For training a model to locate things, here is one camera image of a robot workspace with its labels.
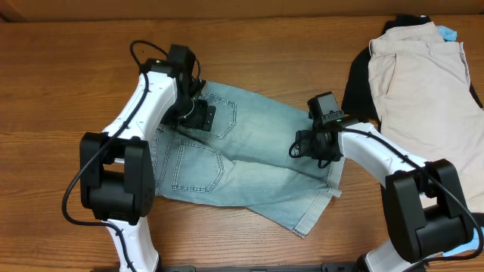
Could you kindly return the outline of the light blue denim shorts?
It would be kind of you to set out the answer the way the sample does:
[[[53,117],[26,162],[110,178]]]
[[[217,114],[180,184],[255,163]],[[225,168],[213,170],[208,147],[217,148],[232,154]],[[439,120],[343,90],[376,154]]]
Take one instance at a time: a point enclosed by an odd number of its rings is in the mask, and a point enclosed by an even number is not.
[[[216,107],[210,131],[159,125],[150,143],[157,196],[250,209],[305,237],[331,199],[341,196],[344,161],[323,168],[289,155],[306,112],[230,85],[208,82]]]

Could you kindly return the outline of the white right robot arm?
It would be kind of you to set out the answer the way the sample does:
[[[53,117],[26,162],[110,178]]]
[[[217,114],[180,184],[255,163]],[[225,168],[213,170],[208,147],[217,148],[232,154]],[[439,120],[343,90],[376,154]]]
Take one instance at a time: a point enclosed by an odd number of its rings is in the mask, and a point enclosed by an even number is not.
[[[455,167],[409,153],[369,122],[314,120],[296,133],[289,155],[316,159],[319,168],[351,159],[380,183],[389,239],[361,256],[356,271],[423,271],[430,262],[459,260],[443,252],[482,238]]]

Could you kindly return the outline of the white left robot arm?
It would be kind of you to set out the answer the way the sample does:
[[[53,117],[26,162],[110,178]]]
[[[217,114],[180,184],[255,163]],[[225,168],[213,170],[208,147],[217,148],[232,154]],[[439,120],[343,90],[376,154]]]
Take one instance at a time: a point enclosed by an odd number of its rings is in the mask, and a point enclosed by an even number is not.
[[[205,84],[194,55],[149,59],[116,120],[82,137],[81,202],[110,232],[121,271],[162,269],[147,222],[155,197],[149,141],[160,124],[211,130],[216,108],[198,98]]]

